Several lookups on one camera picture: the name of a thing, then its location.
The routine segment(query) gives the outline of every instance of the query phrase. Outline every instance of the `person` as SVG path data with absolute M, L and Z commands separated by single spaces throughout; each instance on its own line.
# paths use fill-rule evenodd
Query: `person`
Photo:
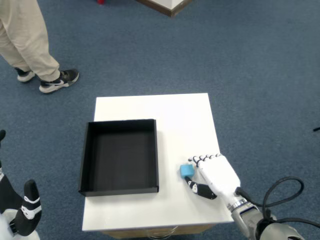
M 26 83 L 35 75 L 39 90 L 49 94 L 79 78 L 76 69 L 59 70 L 49 53 L 47 27 L 37 0 L 0 0 L 0 55 Z

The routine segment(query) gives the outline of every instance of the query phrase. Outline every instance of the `person's leg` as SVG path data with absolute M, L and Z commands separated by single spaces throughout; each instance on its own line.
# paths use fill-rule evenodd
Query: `person's leg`
M 0 20 L 0 55 L 14 68 L 21 69 L 24 72 L 30 71 L 30 67 L 20 55 L 16 47 L 10 41 L 7 32 Z
M 47 28 L 37 0 L 1 0 L 0 9 L 6 34 L 27 66 L 43 81 L 58 79 L 59 64 L 49 54 Z M 10 54 L 3 56 L 6 60 L 13 59 Z
M 18 72 L 17 79 L 20 82 L 28 82 L 35 73 L 31 71 L 30 67 L 20 55 L 16 47 L 10 41 L 6 29 L 0 20 L 0 55 Z

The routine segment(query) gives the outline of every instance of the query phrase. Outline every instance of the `white tabletop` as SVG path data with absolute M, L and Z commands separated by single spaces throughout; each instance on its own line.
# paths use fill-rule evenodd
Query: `white tabletop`
M 179 172 L 189 157 L 219 153 L 208 94 L 97 97 L 94 121 L 134 119 L 156 119 L 159 192 L 86 197 L 82 230 L 232 222 L 219 198 L 195 195 Z

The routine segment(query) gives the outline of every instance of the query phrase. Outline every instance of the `black tray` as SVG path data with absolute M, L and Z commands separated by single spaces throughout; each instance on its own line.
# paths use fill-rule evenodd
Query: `black tray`
M 87 197 L 157 193 L 154 119 L 87 124 L 79 192 Z

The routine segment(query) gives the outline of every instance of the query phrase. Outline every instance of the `blue block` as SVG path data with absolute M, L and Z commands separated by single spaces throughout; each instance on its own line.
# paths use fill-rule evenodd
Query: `blue block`
M 185 177 L 192 178 L 195 175 L 194 166 L 192 164 L 184 164 L 180 166 L 180 175 L 184 179 Z

